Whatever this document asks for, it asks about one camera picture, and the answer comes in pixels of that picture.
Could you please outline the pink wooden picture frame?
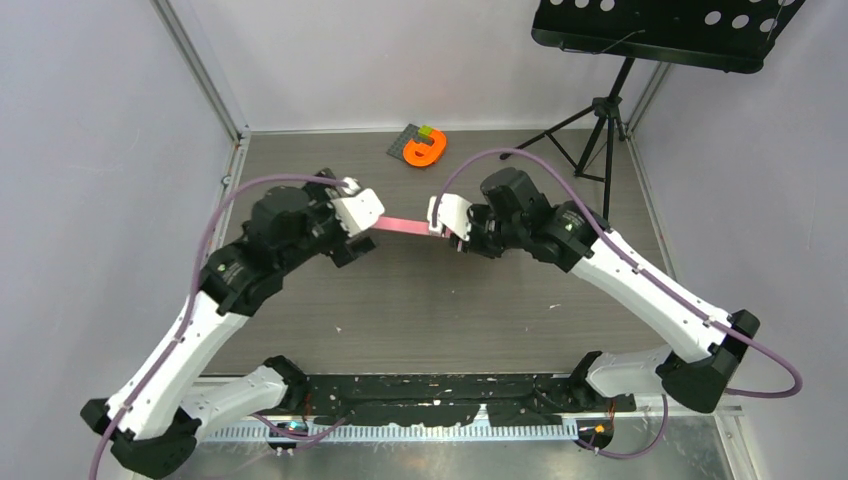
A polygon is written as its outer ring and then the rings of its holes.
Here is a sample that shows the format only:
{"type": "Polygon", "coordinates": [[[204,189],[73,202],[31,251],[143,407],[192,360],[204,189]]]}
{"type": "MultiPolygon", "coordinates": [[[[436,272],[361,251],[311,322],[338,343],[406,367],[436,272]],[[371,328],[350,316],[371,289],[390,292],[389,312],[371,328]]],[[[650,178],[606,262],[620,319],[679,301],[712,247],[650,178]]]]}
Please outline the pink wooden picture frame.
{"type": "Polygon", "coordinates": [[[447,228],[433,227],[429,221],[418,221],[389,216],[381,216],[373,225],[373,229],[438,238],[449,238],[453,234],[453,232],[447,228]]]}

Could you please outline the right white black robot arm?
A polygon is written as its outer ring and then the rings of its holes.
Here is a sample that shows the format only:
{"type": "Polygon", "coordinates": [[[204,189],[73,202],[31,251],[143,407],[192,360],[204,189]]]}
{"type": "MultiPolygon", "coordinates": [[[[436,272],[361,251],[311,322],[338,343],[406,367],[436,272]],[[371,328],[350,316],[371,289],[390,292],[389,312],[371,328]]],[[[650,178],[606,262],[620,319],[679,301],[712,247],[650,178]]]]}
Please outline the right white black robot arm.
{"type": "Polygon", "coordinates": [[[584,410],[609,398],[666,394],[711,413],[759,329],[750,312],[729,313],[700,299],[636,253],[601,217],[577,201],[551,204],[529,175],[507,167],[481,185],[473,204],[445,194],[429,212],[463,253],[499,258],[511,249],[597,287],[652,328],[664,345],[629,354],[593,351],[573,370],[571,397],[584,410]]]}

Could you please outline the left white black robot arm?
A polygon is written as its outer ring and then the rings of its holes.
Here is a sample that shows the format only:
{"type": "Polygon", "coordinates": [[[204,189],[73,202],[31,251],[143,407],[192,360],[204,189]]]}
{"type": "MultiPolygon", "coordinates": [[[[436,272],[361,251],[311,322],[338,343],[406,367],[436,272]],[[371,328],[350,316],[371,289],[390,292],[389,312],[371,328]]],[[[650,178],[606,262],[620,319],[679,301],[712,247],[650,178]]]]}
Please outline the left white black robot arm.
{"type": "Polygon", "coordinates": [[[305,405],[308,378],[282,356],[208,393],[194,395],[191,387],[287,275],[318,255],[341,267],[371,251],[367,231],[385,209],[374,190],[328,169],[265,183],[241,235],[215,251],[200,248],[185,305],[144,364],[115,394],[81,410],[101,437],[98,451],[127,470],[164,478],[216,430],[267,409],[293,414],[305,405]]]}

